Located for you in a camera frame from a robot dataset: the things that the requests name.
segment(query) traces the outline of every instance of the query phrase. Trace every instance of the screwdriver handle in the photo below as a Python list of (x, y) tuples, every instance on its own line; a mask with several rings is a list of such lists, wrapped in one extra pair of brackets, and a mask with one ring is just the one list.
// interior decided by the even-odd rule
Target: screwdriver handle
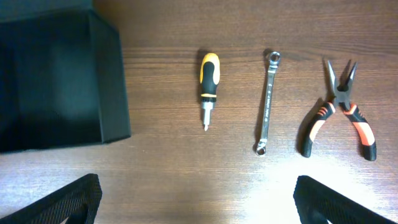
[(374, 138), (373, 131), (370, 125), (359, 111), (358, 106), (352, 103), (351, 109), (349, 111), (344, 111), (343, 113), (354, 124), (356, 130), (359, 133), (365, 159), (369, 161), (375, 161), (377, 153), (376, 140)]
[(335, 112), (336, 109), (333, 106), (333, 103), (326, 102), (319, 109), (318, 113), (312, 118), (304, 136), (302, 147), (302, 155), (304, 157), (308, 158), (311, 156), (312, 143), (315, 140), (315, 136), (325, 121)]
[(205, 55), (200, 68), (200, 84), (202, 101), (215, 102), (217, 86), (220, 82), (220, 60), (217, 54)]

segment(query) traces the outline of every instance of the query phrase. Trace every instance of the black textured object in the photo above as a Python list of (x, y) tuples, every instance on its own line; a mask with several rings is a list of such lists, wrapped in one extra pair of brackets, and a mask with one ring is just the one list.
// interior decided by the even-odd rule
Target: black textured object
[(92, 0), (0, 0), (0, 152), (131, 135), (118, 31)]
[(303, 224), (394, 223), (308, 176), (300, 176), (294, 190)]
[(26, 208), (0, 219), (0, 224), (94, 223), (102, 191), (98, 175), (87, 174)]

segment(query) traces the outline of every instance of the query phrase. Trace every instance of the black box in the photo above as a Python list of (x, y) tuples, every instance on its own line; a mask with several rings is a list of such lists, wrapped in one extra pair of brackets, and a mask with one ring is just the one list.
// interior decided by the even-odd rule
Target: black box
[(1, 0), (0, 152), (130, 135), (119, 34), (91, 0)]

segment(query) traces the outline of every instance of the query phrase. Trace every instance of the needle-nose pliers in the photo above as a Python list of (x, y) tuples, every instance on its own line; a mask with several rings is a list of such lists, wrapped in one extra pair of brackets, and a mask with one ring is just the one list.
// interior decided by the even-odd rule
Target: needle-nose pliers
[(336, 107), (338, 105), (341, 105), (343, 108), (343, 113), (354, 124), (359, 133), (363, 145), (363, 154), (365, 159), (369, 161), (376, 160), (376, 140), (374, 138), (372, 129), (364, 116), (361, 114), (361, 112), (359, 112), (358, 106), (356, 106), (356, 104), (354, 103), (351, 103), (349, 99), (357, 67), (358, 64), (355, 62), (345, 84), (339, 87), (339, 82), (336, 79), (330, 61), (328, 61), (330, 87), (331, 92), (333, 93), (333, 98), (331, 101), (326, 102), (322, 105), (319, 112), (313, 117), (310, 124), (308, 125), (307, 132), (305, 133), (303, 141), (302, 154), (304, 157), (311, 156), (312, 143), (315, 140), (317, 132), (325, 123), (326, 119), (328, 119), (333, 113), (336, 112)]

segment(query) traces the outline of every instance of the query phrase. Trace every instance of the chrome wrench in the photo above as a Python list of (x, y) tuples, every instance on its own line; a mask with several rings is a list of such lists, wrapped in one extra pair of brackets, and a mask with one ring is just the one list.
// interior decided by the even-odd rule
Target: chrome wrench
[(269, 54), (269, 67), (267, 73), (267, 88), (266, 88), (266, 99), (264, 103), (264, 117), (262, 120), (262, 128), (261, 128), (261, 138), (257, 145), (256, 154), (258, 156), (264, 156), (266, 154), (266, 144), (268, 140), (268, 127), (269, 127), (269, 119), (271, 113), (271, 99), (272, 99), (272, 89), (274, 87), (274, 78), (276, 71), (278, 70), (278, 66), (280, 63), (279, 52), (273, 52)]

